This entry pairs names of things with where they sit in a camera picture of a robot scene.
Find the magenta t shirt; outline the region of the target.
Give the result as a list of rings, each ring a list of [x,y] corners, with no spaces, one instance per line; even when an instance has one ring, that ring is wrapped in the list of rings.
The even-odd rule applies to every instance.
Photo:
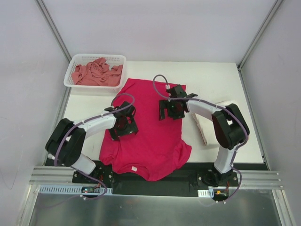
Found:
[[[160,180],[190,158],[192,147],[182,139],[182,120],[159,120],[159,94],[167,94],[162,82],[128,79],[113,105],[130,101],[127,94],[135,98],[138,132],[114,141],[106,130],[99,160],[118,174],[135,173],[147,181]]]

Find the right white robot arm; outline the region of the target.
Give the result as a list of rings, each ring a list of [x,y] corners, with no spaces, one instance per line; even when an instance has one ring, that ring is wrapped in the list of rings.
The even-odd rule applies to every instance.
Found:
[[[168,117],[177,120],[185,113],[200,115],[213,123],[214,134],[219,143],[219,151],[210,172],[202,176],[207,186],[218,187],[226,183],[233,172],[233,162],[237,150],[245,145],[250,134],[249,127],[236,104],[226,106],[213,104],[197,98],[196,94],[187,94],[181,85],[170,87],[166,84],[169,96],[159,100],[159,120]]]

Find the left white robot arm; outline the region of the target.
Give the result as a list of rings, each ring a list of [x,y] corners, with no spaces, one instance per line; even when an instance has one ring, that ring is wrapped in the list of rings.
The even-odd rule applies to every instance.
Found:
[[[121,106],[108,107],[100,115],[79,122],[63,118],[48,139],[45,149],[55,158],[56,165],[79,170],[87,182],[95,183],[100,173],[96,163],[82,153],[86,138],[103,130],[109,131],[113,141],[119,141],[121,136],[136,134],[135,113],[134,105],[125,101]]]

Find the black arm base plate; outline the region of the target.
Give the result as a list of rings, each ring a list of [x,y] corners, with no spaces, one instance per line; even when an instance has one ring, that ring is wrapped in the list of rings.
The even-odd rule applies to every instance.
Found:
[[[77,170],[71,171],[71,183],[79,185],[80,194],[87,197],[100,195],[137,195],[166,197],[197,197],[201,191],[208,191],[209,197],[214,190],[228,196],[229,188],[237,187],[237,175],[234,171],[220,177],[213,163],[189,162],[170,175],[157,180],[147,181],[134,173],[118,174],[111,165],[95,161],[96,168],[86,177]]]

